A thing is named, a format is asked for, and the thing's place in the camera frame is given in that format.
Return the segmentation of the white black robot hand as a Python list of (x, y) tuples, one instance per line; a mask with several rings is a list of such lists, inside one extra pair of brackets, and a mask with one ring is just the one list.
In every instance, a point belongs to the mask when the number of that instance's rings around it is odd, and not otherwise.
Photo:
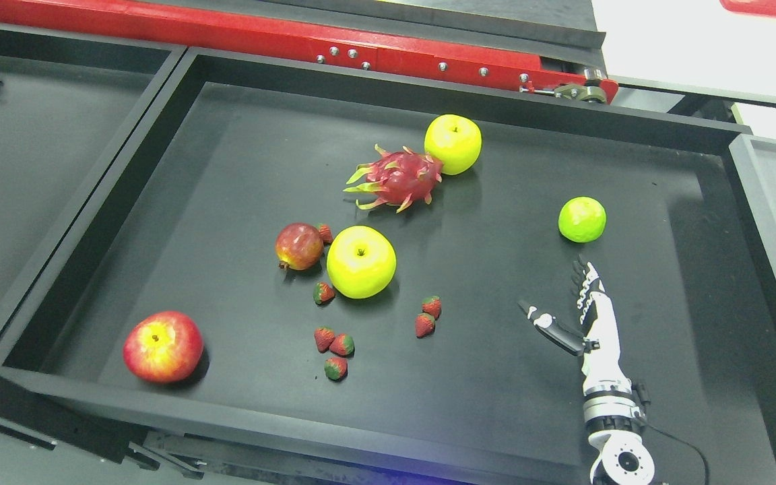
[(572, 356), (580, 357), (585, 395), (599, 392), (631, 392), (632, 383), (620, 366), (621, 341), (612, 298), (600, 273), (591, 261), (580, 255), (573, 261), (575, 306), (578, 329), (561, 325), (548, 311), (525, 300), (518, 301), (527, 321), (539, 334)]

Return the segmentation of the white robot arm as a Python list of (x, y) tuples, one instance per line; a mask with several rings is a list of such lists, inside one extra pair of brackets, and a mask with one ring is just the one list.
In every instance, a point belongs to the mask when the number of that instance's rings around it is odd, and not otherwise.
[(642, 383), (603, 383), (585, 390), (587, 441), (597, 451), (591, 484), (650, 484), (655, 479), (655, 460), (643, 442), (649, 404)]

